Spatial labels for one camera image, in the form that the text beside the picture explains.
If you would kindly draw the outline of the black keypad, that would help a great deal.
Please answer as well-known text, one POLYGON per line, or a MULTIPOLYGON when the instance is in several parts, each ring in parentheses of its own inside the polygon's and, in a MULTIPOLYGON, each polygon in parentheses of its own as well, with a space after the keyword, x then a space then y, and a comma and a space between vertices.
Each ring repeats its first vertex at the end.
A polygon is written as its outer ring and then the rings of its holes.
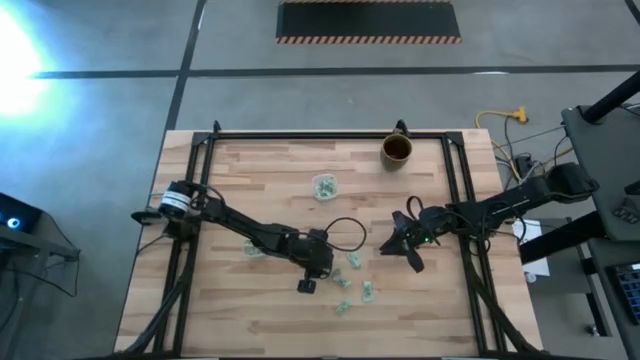
POLYGON ((622 202, 612 210, 612 214, 628 224, 640 222, 640 208, 633 199, 625 197, 622 202))

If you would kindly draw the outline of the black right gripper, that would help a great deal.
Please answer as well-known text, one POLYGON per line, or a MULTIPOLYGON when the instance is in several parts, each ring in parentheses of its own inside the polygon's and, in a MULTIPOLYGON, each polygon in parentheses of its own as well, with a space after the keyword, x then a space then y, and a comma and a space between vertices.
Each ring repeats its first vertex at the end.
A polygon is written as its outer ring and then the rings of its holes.
POLYGON ((425 208, 413 219, 400 211, 392 213, 393 235, 379 248, 380 254, 405 256, 416 272, 424 270, 424 262, 417 249, 428 243, 439 244, 438 236, 450 230, 450 217, 445 208, 425 208))

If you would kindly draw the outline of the black aluminium rig frame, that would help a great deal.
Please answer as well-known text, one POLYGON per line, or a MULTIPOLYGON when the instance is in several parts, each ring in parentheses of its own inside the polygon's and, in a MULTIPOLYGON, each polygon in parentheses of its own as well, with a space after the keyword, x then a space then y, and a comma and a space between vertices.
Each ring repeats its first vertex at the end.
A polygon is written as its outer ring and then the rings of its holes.
POLYGON ((514 236, 502 228, 489 249, 445 235, 419 249, 422 272, 383 256, 391 214, 410 196, 442 206, 481 200, 501 183, 486 131, 415 130, 400 170, 383 168, 382 130, 172 131, 152 183, 160 195, 186 180, 219 191, 261 223, 325 230, 334 266, 352 282, 297 291, 302 269, 257 254, 239 234, 205 223, 189 241, 146 225, 135 255, 113 357, 517 358, 541 346, 514 236), (333 174, 337 196, 318 201, 312 179, 333 174), (357 251, 354 270, 345 254, 357 251), (362 301, 363 281, 374 300, 362 301), (343 300, 352 307, 343 315, 343 300))

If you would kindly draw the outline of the black hazard-striped floor mat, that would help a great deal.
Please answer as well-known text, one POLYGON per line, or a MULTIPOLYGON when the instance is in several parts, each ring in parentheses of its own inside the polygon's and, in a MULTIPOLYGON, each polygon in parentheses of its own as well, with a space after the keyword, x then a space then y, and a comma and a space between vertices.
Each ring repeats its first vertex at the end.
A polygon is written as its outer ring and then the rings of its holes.
POLYGON ((282 0, 275 42, 452 45, 462 35, 449 0, 282 0))

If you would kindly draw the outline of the black desk beam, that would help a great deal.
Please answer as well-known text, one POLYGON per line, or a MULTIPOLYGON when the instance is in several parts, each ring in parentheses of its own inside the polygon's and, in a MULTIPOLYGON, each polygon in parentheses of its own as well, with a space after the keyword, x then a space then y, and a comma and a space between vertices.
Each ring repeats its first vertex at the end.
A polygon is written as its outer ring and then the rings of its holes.
POLYGON ((560 227, 547 227, 547 229, 550 231, 520 245, 520 259, 523 264, 540 260, 591 239, 608 237, 596 211, 571 220, 560 227))

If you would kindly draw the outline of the black power adapter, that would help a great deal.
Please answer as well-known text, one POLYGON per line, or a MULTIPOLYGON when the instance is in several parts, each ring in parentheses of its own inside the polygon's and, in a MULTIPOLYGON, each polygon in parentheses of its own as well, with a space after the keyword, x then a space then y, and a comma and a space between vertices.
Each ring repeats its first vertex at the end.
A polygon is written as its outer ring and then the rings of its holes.
POLYGON ((524 155, 517 155, 514 159, 513 159, 515 168, 519 174, 519 176, 521 178, 524 178, 529 171, 532 169, 534 162, 532 161, 532 158, 530 155, 524 154, 524 155))

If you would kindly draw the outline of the black device with blue light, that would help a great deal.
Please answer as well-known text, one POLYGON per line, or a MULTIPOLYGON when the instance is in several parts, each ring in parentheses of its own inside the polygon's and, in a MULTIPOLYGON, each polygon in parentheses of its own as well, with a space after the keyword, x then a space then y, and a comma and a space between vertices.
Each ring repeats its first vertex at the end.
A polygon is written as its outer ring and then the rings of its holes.
POLYGON ((0 193, 0 225, 11 230, 31 234, 42 211, 18 199, 0 193))

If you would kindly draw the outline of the white paper sheet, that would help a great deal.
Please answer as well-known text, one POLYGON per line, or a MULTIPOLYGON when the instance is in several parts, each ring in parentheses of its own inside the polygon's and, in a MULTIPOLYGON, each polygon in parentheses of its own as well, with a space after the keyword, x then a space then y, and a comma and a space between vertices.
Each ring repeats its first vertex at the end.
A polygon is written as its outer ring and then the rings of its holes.
POLYGON ((517 244, 521 245, 542 235, 541 223, 537 220, 515 220, 511 225, 517 244))
POLYGON ((546 258, 539 259, 523 265, 523 270, 527 277, 549 276, 549 266, 546 258))

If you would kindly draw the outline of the black keyboard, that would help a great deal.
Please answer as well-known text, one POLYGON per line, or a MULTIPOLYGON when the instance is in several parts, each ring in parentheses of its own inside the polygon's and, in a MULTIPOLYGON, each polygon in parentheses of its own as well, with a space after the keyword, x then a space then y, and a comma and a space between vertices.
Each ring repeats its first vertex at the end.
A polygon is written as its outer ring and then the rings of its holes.
POLYGON ((609 266, 606 272, 630 322, 640 325, 640 263, 609 266))

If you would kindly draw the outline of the black pole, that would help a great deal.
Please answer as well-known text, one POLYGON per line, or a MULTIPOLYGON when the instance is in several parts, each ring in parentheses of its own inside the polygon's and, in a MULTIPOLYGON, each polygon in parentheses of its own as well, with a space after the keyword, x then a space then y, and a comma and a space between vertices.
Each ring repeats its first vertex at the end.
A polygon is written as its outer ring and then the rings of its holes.
POLYGON ((640 92, 640 71, 622 82, 595 104, 581 111, 582 118, 589 124, 600 125, 604 117, 640 92))

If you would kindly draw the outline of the brown round cup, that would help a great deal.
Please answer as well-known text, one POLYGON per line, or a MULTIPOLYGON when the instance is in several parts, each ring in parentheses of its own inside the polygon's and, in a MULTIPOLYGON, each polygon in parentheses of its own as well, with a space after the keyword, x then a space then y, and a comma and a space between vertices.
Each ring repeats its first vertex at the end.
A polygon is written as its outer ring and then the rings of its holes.
POLYGON ((412 154, 410 139, 401 133, 387 136, 383 142, 380 158, 383 168, 387 171, 396 171, 402 168, 412 154))

